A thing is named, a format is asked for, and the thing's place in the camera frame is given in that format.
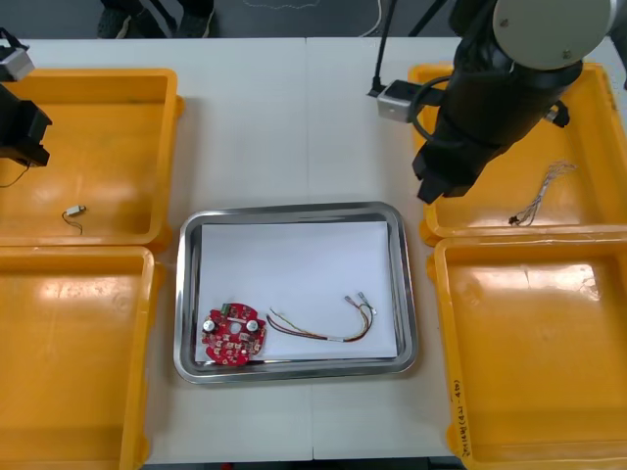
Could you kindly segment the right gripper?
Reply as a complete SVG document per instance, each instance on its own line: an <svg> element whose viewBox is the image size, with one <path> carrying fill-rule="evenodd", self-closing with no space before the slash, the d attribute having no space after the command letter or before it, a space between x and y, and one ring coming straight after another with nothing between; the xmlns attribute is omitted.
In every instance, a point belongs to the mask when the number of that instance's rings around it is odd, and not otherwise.
<svg viewBox="0 0 627 470"><path fill-rule="evenodd" d="M502 146L472 142L455 148L423 144L412 162L413 172L421 182L417 197L425 204L433 204L439 197L464 196L485 166L502 153Z"/></svg>

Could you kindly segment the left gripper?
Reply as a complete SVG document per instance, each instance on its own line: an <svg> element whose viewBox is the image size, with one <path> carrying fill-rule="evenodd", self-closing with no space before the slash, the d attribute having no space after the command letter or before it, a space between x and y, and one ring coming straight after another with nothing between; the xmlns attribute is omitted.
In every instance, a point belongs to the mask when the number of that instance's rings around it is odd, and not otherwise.
<svg viewBox="0 0 627 470"><path fill-rule="evenodd" d="M28 167L45 167L50 154L39 145L52 120L32 101L22 100L1 86L1 146L9 159Z"/></svg>

